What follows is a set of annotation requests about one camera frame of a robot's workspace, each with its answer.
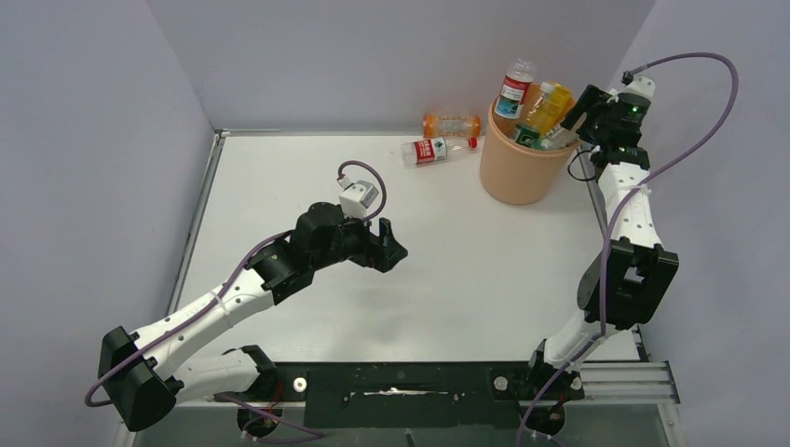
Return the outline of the dark green label bottle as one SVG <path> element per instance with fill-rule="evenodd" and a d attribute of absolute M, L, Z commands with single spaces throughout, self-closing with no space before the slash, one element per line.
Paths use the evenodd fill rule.
<path fill-rule="evenodd" d="M 540 136 L 541 122 L 543 121 L 542 112 L 547 101 L 551 98 L 555 86 L 549 82 L 542 82 L 538 92 L 532 97 L 525 107 L 519 122 L 513 129 L 511 138 L 519 145 L 529 147 Z"/>

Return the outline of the green label clear bottle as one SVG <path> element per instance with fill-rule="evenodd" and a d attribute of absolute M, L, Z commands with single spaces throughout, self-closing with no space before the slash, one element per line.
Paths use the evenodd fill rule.
<path fill-rule="evenodd" d="M 561 124 L 551 128 L 545 135 L 533 142 L 532 148 L 540 151 L 553 151 L 566 148 L 576 143 L 579 135 L 572 129 L 566 129 Z"/>

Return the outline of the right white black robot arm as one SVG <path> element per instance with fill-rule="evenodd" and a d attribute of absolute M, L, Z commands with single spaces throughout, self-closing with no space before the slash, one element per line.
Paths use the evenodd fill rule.
<path fill-rule="evenodd" d="M 582 362 L 611 335 L 648 322 L 678 270 L 653 222 L 645 183 L 651 166 L 639 145 L 655 89 L 641 75 L 621 90 L 588 86 L 546 135 L 551 147 L 566 137 L 589 146 L 607 221 L 605 245 L 579 281 L 577 311 L 538 345 L 524 371 L 533 398 L 580 398 Z"/>

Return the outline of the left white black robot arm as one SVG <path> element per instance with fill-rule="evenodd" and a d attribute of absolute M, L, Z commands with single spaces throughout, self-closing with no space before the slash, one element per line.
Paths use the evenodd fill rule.
<path fill-rule="evenodd" d="M 321 269 L 352 262 L 380 273 L 408 255 L 389 219 L 347 216 L 318 202 L 294 229 L 258 243 L 219 286 L 135 331 L 118 326 L 102 338 L 98 386 L 131 432 L 145 430 L 177 404 L 221 392 L 243 397 L 266 389 L 275 366 L 257 345 L 195 361 L 209 342 L 309 287 Z"/>

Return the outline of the yellow juice bottle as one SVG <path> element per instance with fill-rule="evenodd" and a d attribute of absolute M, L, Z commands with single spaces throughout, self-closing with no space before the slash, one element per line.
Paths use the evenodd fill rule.
<path fill-rule="evenodd" d="M 572 91 L 553 81 L 547 83 L 551 92 L 538 108 L 535 123 L 540 134 L 547 133 L 564 116 L 565 109 L 572 102 Z"/>

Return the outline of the red white label bottle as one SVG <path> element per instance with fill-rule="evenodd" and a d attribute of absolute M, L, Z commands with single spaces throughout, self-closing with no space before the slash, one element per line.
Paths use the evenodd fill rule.
<path fill-rule="evenodd" d="M 494 103 L 494 113 L 497 116 L 509 120 L 516 120 L 521 116 L 535 71 L 535 65 L 530 61 L 515 59 L 511 62 Z"/>

